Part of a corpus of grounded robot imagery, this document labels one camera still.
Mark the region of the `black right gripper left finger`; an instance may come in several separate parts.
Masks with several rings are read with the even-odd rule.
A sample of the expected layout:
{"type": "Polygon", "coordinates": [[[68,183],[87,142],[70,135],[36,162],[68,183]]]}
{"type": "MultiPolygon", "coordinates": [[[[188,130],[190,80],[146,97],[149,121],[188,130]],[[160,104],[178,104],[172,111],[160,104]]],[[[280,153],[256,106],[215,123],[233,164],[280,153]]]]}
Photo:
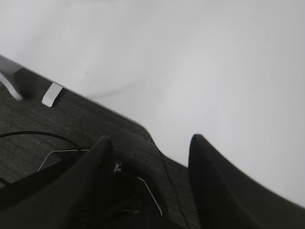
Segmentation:
{"type": "Polygon", "coordinates": [[[96,181],[106,196],[114,170],[113,148],[108,137],[97,143],[46,187],[0,213],[2,229],[61,229],[96,181]]]}

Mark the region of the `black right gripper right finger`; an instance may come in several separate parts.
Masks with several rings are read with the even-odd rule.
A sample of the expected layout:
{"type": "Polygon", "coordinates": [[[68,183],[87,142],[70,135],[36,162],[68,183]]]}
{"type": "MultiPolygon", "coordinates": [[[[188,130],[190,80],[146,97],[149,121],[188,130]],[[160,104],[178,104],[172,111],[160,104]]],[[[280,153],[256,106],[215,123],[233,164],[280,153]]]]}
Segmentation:
{"type": "Polygon", "coordinates": [[[305,209],[266,189],[202,135],[190,143],[188,174],[203,229],[303,229],[305,209]]]}

